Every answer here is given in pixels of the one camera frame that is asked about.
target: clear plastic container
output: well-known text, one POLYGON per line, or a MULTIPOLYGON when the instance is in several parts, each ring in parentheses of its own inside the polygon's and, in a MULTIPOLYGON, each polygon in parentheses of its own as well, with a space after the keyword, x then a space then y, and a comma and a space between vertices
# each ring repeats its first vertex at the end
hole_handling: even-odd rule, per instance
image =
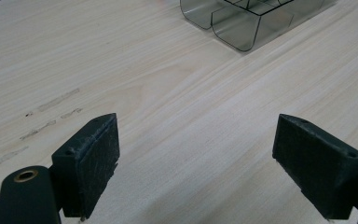
POLYGON ((332 6, 337 0, 181 0, 187 19, 213 28, 240 51, 256 49, 332 6))

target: screw hole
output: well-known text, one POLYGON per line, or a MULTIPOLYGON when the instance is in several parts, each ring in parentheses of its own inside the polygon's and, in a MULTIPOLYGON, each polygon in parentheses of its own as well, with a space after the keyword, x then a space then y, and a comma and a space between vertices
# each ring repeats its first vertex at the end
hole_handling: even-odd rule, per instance
POLYGON ((356 158, 356 154, 353 152, 348 152, 348 156, 352 158, 356 158))
POLYGON ((16 175, 14 177, 14 181, 17 183, 22 183, 34 179, 36 176, 37 176, 37 170, 28 170, 16 175))
POLYGON ((71 155, 74 155, 74 154, 75 154, 75 152, 72 151, 72 150, 65 151, 65 155, 67 155, 67 156, 71 156, 71 155))

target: light wood grain surface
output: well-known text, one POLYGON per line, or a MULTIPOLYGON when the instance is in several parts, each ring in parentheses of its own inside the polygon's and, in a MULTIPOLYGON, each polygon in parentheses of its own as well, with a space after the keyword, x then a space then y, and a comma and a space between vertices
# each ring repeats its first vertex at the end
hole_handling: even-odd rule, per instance
POLYGON ((358 0, 250 54, 179 0, 0 1, 0 184, 113 112, 121 158, 87 223, 328 223, 271 151, 280 113, 358 149, 358 0))

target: wooden table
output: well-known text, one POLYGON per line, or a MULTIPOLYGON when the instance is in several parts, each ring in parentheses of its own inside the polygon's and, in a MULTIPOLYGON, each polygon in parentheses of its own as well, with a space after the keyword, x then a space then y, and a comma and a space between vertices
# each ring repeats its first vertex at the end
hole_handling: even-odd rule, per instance
POLYGON ((358 149, 358 0, 250 54, 179 0, 0 1, 0 184, 113 112, 121 158, 88 223, 328 223, 271 151, 280 113, 358 149))

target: table surface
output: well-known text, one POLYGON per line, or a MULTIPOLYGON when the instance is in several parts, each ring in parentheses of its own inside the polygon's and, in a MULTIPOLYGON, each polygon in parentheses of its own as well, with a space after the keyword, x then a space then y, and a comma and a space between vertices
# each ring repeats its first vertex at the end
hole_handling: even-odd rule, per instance
POLYGON ((281 113, 358 149, 358 0, 248 54, 179 5, 0 1, 0 184, 117 113, 121 158, 86 222, 328 223, 271 151, 281 113))

